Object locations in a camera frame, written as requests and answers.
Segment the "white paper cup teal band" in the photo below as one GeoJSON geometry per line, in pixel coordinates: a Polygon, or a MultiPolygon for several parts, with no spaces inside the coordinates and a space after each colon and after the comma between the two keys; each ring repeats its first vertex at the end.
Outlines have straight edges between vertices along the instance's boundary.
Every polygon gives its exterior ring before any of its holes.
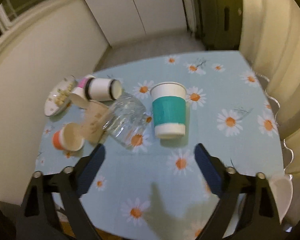
{"type": "Polygon", "coordinates": [[[154,133],[159,139],[183,137],[186,133],[186,89],[177,82],[162,82],[150,90],[154,133]]]}

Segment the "white paper cup orange band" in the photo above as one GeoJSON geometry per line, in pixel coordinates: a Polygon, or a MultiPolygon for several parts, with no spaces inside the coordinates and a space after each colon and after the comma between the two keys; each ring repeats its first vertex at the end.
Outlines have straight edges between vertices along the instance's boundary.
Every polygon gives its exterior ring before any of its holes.
{"type": "Polygon", "coordinates": [[[80,133],[80,128],[81,126],[74,122],[65,124],[52,136],[52,145],[54,148],[61,151],[79,151],[85,142],[80,133]]]}

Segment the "beige printed paper cup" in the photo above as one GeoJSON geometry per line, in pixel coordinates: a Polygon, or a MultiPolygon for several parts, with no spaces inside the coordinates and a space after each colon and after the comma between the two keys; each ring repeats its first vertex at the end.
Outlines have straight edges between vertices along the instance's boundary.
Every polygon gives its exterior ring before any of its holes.
{"type": "Polygon", "coordinates": [[[108,113],[109,108],[105,104],[90,101],[80,126],[81,136],[91,144],[98,143],[104,133],[103,127],[108,113]]]}

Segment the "white paper cup pink band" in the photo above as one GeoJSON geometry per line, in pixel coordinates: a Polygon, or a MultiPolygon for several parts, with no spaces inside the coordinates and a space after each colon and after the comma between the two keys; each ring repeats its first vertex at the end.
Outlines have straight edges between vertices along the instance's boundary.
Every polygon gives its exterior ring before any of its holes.
{"type": "Polygon", "coordinates": [[[85,96],[85,85],[91,79],[94,79],[93,75],[86,75],[78,81],[76,88],[69,95],[70,101],[79,108],[86,109],[89,105],[89,100],[85,96]]]}

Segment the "white cup with black bands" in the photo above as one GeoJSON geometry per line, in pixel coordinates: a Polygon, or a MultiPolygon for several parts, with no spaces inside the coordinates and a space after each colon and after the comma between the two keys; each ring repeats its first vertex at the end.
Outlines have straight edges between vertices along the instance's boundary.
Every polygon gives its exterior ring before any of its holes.
{"type": "Polygon", "coordinates": [[[116,79],[90,78],[84,88],[86,98],[95,101],[117,100],[123,92],[122,84],[116,79]]]}

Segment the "light blue daisy tablecloth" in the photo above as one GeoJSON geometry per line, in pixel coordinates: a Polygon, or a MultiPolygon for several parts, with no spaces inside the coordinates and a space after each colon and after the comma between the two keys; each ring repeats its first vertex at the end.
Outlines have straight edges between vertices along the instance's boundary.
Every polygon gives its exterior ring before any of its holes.
{"type": "Polygon", "coordinates": [[[283,174],[280,138],[256,76],[237,51],[156,57],[96,73],[114,78],[148,115],[125,148],[104,139],[106,158],[81,202],[97,228],[127,239],[195,239],[218,203],[194,160],[201,143],[239,173],[283,174]],[[154,134],[150,89],[174,81],[186,88],[186,135],[154,134]]]}

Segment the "white floral ceramic plate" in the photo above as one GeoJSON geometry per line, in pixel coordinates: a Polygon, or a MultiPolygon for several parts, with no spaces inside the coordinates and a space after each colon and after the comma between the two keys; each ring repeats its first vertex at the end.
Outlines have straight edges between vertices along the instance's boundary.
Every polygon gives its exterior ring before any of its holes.
{"type": "Polygon", "coordinates": [[[70,102],[69,95],[77,86],[74,76],[64,77],[50,92],[44,105],[44,114],[47,117],[61,113],[70,102]]]}

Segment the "clear glass jar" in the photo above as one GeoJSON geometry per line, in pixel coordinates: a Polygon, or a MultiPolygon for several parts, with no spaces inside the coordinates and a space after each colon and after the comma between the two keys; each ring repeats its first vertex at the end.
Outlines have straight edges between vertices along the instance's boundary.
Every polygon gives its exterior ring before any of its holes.
{"type": "Polygon", "coordinates": [[[144,104],[137,97],[124,92],[109,107],[103,130],[122,146],[133,149],[147,128],[147,118],[144,104]]]}

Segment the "cream curtain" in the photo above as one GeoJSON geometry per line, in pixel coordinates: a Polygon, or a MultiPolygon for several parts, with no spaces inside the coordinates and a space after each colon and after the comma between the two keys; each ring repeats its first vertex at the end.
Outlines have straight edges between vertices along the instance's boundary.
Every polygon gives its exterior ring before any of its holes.
{"type": "Polygon", "coordinates": [[[268,80],[266,94],[279,103],[280,138],[292,151],[285,172],[300,177],[300,2],[243,0],[239,50],[268,80]]]}

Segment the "dark green suitcase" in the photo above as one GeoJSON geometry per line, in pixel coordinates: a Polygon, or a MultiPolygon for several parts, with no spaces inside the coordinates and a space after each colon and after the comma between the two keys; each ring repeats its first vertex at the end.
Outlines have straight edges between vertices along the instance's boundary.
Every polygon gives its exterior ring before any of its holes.
{"type": "Polygon", "coordinates": [[[201,39],[206,50],[238,50],[243,0],[198,0],[201,39]]]}

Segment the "white cabinet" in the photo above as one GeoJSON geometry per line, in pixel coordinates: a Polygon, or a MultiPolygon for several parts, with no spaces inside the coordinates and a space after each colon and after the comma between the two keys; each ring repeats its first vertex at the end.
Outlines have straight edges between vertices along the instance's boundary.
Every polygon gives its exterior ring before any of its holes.
{"type": "Polygon", "coordinates": [[[182,0],[85,0],[108,43],[186,30],[182,0]]]}

